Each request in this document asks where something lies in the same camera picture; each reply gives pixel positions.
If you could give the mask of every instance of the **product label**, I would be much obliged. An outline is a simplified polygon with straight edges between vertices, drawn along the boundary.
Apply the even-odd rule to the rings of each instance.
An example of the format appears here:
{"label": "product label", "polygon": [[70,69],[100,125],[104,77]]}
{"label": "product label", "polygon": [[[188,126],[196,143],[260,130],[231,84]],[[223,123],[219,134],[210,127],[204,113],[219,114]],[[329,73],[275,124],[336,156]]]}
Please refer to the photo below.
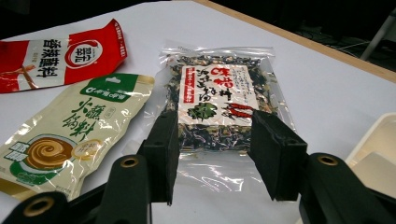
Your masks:
{"label": "product label", "polygon": [[110,74],[69,86],[0,146],[0,191],[24,199],[26,194],[12,190],[22,186],[76,198],[83,179],[125,134],[153,83],[153,77]]}
{"label": "product label", "polygon": [[68,85],[113,72],[127,57],[122,30],[102,29],[64,38],[0,41],[0,92]]}
{"label": "product label", "polygon": [[182,68],[179,123],[250,126],[252,110],[258,108],[246,66],[214,64]]}

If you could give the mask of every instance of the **dark background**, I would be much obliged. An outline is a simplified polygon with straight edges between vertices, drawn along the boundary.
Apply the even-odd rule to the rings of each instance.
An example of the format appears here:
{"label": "dark background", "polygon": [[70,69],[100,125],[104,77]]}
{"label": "dark background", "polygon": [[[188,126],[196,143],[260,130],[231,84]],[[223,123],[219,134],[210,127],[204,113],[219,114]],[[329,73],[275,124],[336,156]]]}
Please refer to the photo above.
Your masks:
{"label": "dark background", "polygon": [[251,17],[294,32],[300,24],[321,26],[335,39],[372,39],[396,8],[395,0],[212,0]]}
{"label": "dark background", "polygon": [[81,21],[143,2],[138,0],[9,0],[30,3],[29,13],[22,14],[0,5],[0,39]]}

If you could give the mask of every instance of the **plastic bag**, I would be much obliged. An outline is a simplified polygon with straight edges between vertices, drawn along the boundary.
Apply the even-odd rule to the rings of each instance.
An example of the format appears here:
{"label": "plastic bag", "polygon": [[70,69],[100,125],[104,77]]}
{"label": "plastic bag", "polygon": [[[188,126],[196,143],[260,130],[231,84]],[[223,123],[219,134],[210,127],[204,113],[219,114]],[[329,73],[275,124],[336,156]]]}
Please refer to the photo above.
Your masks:
{"label": "plastic bag", "polygon": [[0,93],[68,85],[110,74],[127,57],[120,25],[66,38],[0,41]]}
{"label": "plastic bag", "polygon": [[273,49],[167,48],[160,56],[159,74],[168,80],[163,111],[178,112],[182,152],[246,150],[253,109],[295,130],[271,67]]}
{"label": "plastic bag", "polygon": [[54,190],[76,198],[153,84],[153,77],[110,74],[67,87],[0,147],[0,191],[20,200]]}

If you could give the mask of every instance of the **white table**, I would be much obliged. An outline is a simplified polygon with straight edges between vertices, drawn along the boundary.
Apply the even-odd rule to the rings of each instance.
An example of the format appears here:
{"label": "white table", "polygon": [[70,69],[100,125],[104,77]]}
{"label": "white table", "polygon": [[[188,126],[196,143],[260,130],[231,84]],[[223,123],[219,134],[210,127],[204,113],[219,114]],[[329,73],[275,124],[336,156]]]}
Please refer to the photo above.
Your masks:
{"label": "white table", "polygon": [[[158,55],[166,40],[205,48],[273,47],[276,52],[273,64],[275,74],[297,132],[308,143],[309,154],[327,152],[345,159],[382,114],[396,111],[395,83],[367,72],[371,69],[370,65],[364,65],[369,69],[359,69],[254,26],[250,23],[257,21],[251,18],[247,18],[250,23],[241,21],[192,1],[140,4],[7,40],[63,37],[101,28],[113,18],[123,29],[129,52],[128,58],[117,70],[122,73],[155,76],[160,69]],[[6,142],[27,119],[64,89],[56,87],[0,94],[0,142]],[[112,162],[123,155],[122,151],[134,138],[133,127],[134,124],[110,150],[99,169],[87,177],[82,192],[106,182]],[[192,164],[182,161],[178,167],[173,205],[169,207],[165,203],[154,203],[154,223],[284,224],[294,223],[299,218],[298,203],[270,200],[249,158],[236,164],[216,159],[207,164],[208,169],[219,168],[237,176],[240,190],[217,192],[189,177],[199,174],[193,172]],[[0,194],[0,220],[17,203],[7,195]]]}

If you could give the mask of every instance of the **white container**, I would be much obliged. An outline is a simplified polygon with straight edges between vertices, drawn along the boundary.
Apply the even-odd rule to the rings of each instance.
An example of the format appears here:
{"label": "white container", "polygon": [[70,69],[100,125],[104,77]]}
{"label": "white container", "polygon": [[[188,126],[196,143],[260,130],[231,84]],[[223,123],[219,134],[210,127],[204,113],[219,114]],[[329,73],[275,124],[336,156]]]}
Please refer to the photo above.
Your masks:
{"label": "white container", "polygon": [[396,113],[381,116],[346,163],[367,188],[396,198]]}

